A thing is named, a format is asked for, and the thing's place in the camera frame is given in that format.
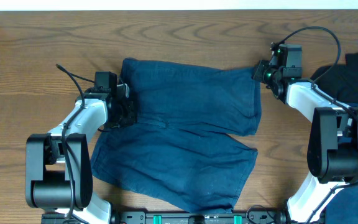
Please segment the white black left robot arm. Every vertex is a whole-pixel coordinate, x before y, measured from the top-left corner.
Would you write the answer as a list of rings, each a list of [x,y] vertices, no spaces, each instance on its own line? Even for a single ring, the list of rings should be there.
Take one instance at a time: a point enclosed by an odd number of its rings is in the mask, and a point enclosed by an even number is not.
[[[51,213],[44,223],[119,223],[112,205],[93,191],[88,144],[98,132],[136,121],[130,89],[112,72],[96,72],[71,113],[45,134],[26,142],[25,200]]]

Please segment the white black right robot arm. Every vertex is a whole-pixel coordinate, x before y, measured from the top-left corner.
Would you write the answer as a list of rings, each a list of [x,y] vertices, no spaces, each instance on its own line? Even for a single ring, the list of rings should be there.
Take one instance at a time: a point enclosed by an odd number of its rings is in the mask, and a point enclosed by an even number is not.
[[[300,45],[273,43],[270,60],[260,60],[252,78],[276,99],[311,122],[306,160],[308,175],[275,223],[318,222],[342,189],[358,186],[358,108],[341,103],[302,77]]]

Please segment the dark blue denim shorts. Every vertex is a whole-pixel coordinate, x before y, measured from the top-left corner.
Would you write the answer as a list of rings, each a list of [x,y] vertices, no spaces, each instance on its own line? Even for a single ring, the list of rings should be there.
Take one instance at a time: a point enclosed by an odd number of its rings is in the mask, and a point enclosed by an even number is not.
[[[187,212],[232,212],[258,154],[237,140],[262,116],[252,69],[127,58],[121,78],[137,121],[100,135],[93,175]]]

